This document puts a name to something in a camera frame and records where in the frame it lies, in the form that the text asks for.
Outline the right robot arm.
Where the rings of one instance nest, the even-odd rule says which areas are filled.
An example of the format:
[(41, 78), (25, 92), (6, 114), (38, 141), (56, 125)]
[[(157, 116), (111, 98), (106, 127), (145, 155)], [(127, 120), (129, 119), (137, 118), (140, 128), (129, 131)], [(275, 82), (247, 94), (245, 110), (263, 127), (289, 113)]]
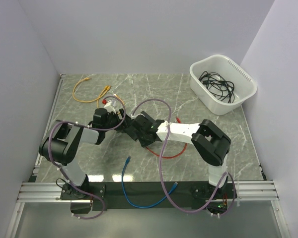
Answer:
[(192, 144), (209, 168), (209, 194), (219, 198), (226, 192), (225, 181), (221, 179), (227, 171), (227, 156), (231, 139), (212, 121), (205, 119), (201, 123), (175, 123), (166, 120), (154, 120), (147, 113), (123, 123), (123, 131), (134, 141), (139, 141), (142, 147), (147, 147), (156, 141), (177, 141)]

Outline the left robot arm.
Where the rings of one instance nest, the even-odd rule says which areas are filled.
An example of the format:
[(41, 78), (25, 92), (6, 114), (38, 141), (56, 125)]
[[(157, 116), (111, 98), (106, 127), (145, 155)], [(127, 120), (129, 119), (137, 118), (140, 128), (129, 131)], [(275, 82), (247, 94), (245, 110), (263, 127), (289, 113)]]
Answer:
[(126, 129), (130, 123), (131, 117), (123, 109), (115, 113), (105, 108), (96, 109), (93, 120), (87, 126), (56, 120), (43, 138), (39, 154), (60, 169), (66, 182), (73, 185), (73, 195), (78, 199), (87, 198), (90, 193), (89, 179), (75, 161), (79, 145), (99, 145), (107, 131)]

